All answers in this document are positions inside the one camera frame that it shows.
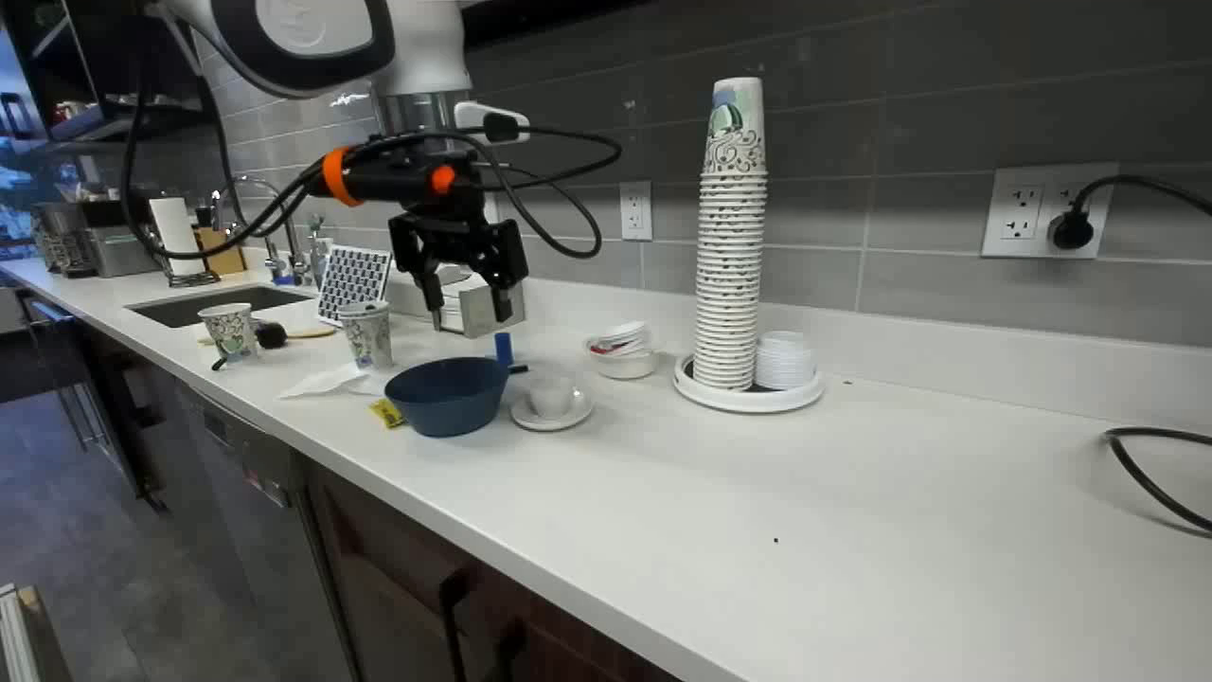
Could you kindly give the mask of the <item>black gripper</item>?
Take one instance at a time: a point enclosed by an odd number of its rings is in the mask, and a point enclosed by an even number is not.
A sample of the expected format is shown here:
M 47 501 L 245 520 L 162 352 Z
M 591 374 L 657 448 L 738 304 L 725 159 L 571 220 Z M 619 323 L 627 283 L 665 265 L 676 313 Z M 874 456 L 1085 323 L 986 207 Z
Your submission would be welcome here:
M 389 249 L 426 294 L 434 325 L 444 335 L 439 265 L 468 265 L 489 280 L 493 317 L 516 323 L 516 283 L 528 278 L 528 254 L 513 220 L 487 220 L 479 173 L 454 162 L 430 167 L 407 190 L 407 211 L 389 220 Z

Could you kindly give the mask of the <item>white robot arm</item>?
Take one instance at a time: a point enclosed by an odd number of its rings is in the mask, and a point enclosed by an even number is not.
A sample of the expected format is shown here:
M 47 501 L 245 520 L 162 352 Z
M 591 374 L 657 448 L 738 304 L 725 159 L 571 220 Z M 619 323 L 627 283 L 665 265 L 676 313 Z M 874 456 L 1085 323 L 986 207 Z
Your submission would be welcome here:
M 529 119 L 469 100 L 457 0 L 161 0 L 161 13 L 279 100 L 369 78 L 383 128 L 312 162 L 306 190 L 348 207 L 398 206 L 389 249 L 434 323 L 444 323 L 444 265 L 489 283 L 495 323 L 523 313 L 528 249 L 516 220 L 487 215 L 487 167 L 495 144 L 528 139 Z

